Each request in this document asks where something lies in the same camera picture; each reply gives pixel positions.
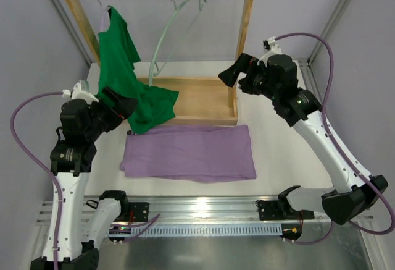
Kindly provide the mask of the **purple trousers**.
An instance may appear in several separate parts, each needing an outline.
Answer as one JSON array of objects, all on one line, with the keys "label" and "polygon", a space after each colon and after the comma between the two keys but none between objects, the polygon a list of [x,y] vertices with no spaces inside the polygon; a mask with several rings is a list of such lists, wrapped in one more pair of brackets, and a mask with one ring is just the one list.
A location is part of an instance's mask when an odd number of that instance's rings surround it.
[{"label": "purple trousers", "polygon": [[158,126],[128,133],[120,170],[127,177],[155,177],[200,183],[257,177],[247,125]]}]

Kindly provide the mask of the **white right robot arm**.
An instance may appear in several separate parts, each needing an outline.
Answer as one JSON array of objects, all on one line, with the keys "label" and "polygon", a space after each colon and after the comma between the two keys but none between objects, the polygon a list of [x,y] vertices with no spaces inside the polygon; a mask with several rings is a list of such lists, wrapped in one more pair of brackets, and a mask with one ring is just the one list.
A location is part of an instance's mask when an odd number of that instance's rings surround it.
[{"label": "white right robot arm", "polygon": [[277,54],[260,61],[242,53],[218,77],[228,87],[238,84],[244,93],[267,97],[275,112],[308,143],[328,172],[331,188],[293,186],[281,194],[293,210],[320,211],[343,225],[377,202],[375,190],[384,192],[388,187],[382,175],[371,175],[363,166],[353,171],[341,156],[331,140],[335,131],[324,128],[320,102],[299,87],[297,65],[289,56]]}]

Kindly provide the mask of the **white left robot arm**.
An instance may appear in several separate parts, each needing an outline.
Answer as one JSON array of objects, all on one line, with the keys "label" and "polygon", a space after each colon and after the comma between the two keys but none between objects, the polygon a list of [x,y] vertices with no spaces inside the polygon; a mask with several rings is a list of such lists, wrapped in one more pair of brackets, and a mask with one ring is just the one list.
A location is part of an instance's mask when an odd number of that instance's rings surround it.
[{"label": "white left robot arm", "polygon": [[51,151],[50,174],[54,178],[52,216],[44,250],[31,269],[96,269],[99,247],[110,225],[128,209],[127,194],[107,190],[86,228],[82,227],[84,196],[95,142],[102,133],[116,129],[129,118],[138,100],[124,97],[109,87],[102,89],[111,103],[93,95],[77,96],[61,107],[57,143]]}]

